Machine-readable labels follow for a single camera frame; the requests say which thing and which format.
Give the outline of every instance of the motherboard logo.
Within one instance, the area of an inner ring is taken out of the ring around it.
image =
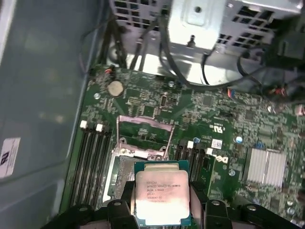
[[[212,154],[212,151],[210,151],[210,150],[208,150],[206,152],[206,154],[214,156],[216,161],[218,161],[218,162],[223,162],[225,164],[228,164],[229,158],[227,156],[219,156],[219,155],[216,155],[216,154]]]
[[[224,162],[225,164],[228,164],[229,158],[227,156],[216,156],[212,155],[216,158],[216,161],[218,162]]]

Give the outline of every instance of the red wire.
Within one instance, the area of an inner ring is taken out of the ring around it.
[[[228,89],[228,97],[231,98],[231,90]]]
[[[106,74],[109,74],[109,73],[111,73],[111,72],[112,72],[111,69],[106,69],[106,70],[105,70],[105,73],[106,73]]]

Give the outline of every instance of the perforated metal panel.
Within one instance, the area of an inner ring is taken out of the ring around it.
[[[124,47],[128,53],[127,63],[130,63],[135,52],[136,40],[147,28],[155,15],[163,11],[171,17],[171,0],[110,0],[112,11],[118,17],[118,23],[127,28],[122,35]],[[228,0],[222,13],[222,25],[214,52],[206,62],[205,75],[208,82],[213,84],[225,83],[241,77],[236,68],[237,57],[247,48],[270,43],[274,32],[278,29],[284,17],[299,14],[301,0]],[[174,43],[171,37],[171,53],[175,57],[185,78],[193,83],[203,83],[201,79],[202,49],[190,49],[186,42]],[[150,32],[144,41],[141,56],[137,66],[142,65],[142,71],[150,74],[166,75],[158,61],[160,35],[158,28]],[[243,60],[243,67],[251,72],[259,65],[259,53],[255,51],[248,60]],[[257,79],[263,77],[261,72]],[[266,82],[274,82],[281,75],[277,70],[268,70],[269,78]],[[285,73],[287,81],[296,77],[293,72]],[[246,81],[236,87],[237,90],[247,92],[253,84]]]

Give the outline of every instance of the connector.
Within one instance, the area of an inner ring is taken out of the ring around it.
[[[262,61],[267,67],[287,69],[305,62],[305,16],[284,19]]]

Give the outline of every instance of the dimm slot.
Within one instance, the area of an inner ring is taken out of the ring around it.
[[[101,160],[99,161],[100,167],[99,167],[98,172],[97,172],[98,178],[97,178],[97,182],[96,182],[96,188],[95,188],[94,194],[93,194],[93,207],[94,208],[97,207],[97,202],[98,202],[98,199],[99,199],[100,189],[102,188],[103,170],[104,170],[105,163],[106,163],[110,138],[111,138],[111,133],[108,132],[108,133],[105,134],[104,139],[103,139],[102,150],[101,150],[102,156],[101,156]]]
[[[82,196],[82,192],[84,189],[84,187],[83,187],[84,186],[84,174],[86,173],[88,158],[90,156],[90,150],[93,147],[94,136],[95,136],[94,132],[89,132],[89,140],[87,141],[87,144],[86,144],[86,147],[84,150],[84,154],[83,154],[83,158],[81,160],[80,173],[79,173],[79,177],[78,177],[78,185],[76,188],[75,200],[73,202],[74,204],[81,203],[81,196]]]
[[[197,181],[198,180],[198,177],[200,175],[200,172],[201,172],[201,168],[202,168],[202,164],[203,164],[203,159],[204,159],[204,154],[202,153],[198,153],[198,160],[196,160],[197,162],[197,166],[196,166],[196,170],[194,172],[194,181]]]
[[[95,156],[98,140],[99,140],[99,135],[96,133],[96,135],[94,137],[93,148],[89,154],[88,167],[83,176],[84,177],[84,186],[83,186],[84,188],[83,188],[83,194],[81,195],[81,197],[82,197],[81,203],[85,203],[85,204],[88,204],[87,199],[88,199],[88,196],[90,195],[90,193],[88,192],[89,185],[90,185],[89,180],[92,176],[92,169],[94,167],[93,161],[94,161],[94,156]]]
[[[93,195],[93,187],[94,187],[94,181],[97,177],[97,167],[98,167],[98,158],[100,156],[101,146],[102,146],[102,139],[103,135],[98,134],[98,141],[97,145],[94,151],[94,157],[93,157],[93,168],[92,168],[92,174],[90,175],[90,179],[88,181],[88,191],[87,191],[87,198],[85,200],[85,203],[90,204],[91,196]]]
[[[194,150],[192,150],[189,154],[189,163],[190,163],[190,177],[189,181],[193,181],[193,171],[194,167],[197,167],[196,160],[195,160],[196,154],[194,153]]]
[[[74,178],[73,178],[72,192],[70,194],[70,200],[69,200],[70,207],[73,206],[73,202],[75,199],[75,194],[76,194],[76,189],[77,189],[77,180],[80,175],[81,159],[83,158],[83,154],[84,154],[85,146],[87,145],[88,138],[89,138],[89,132],[84,130],[83,134],[82,134],[82,138],[81,138],[81,147],[79,150],[79,155],[78,155],[77,164],[76,164],[76,168],[75,168],[75,174],[74,174]]]

